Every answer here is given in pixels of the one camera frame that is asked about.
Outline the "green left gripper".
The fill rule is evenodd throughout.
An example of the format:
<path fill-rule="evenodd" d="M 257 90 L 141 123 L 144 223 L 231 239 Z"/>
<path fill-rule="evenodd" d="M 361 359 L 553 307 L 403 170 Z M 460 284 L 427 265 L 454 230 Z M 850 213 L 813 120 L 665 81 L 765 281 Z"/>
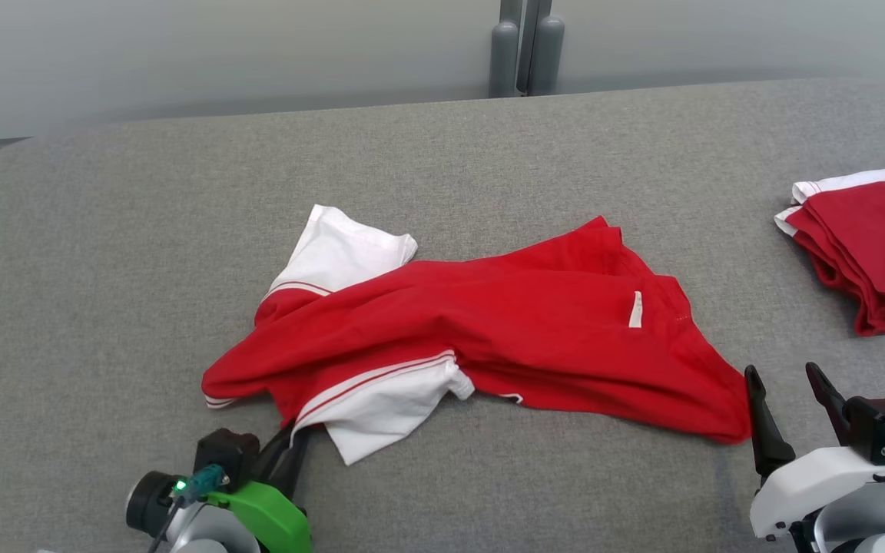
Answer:
<path fill-rule="evenodd" d="M 282 428 L 261 448 L 255 479 L 235 492 L 214 491 L 207 503 L 235 515 L 267 552 L 313 552 L 307 516 L 292 503 L 310 443 L 310 431 Z M 280 490 L 260 481 L 280 481 Z"/>

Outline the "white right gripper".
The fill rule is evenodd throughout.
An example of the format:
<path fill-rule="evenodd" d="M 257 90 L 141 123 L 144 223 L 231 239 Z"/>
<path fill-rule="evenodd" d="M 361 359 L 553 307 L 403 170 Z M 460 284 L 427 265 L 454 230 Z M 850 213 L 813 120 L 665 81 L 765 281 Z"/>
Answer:
<path fill-rule="evenodd" d="M 885 536 L 885 465 L 874 465 L 847 447 L 846 399 L 815 362 L 807 362 L 805 371 L 842 447 L 815 449 L 797 459 L 767 406 L 762 378 L 748 365 L 744 378 L 753 462 L 765 481 L 749 508 L 749 524 L 756 538 L 766 541 L 876 543 Z"/>

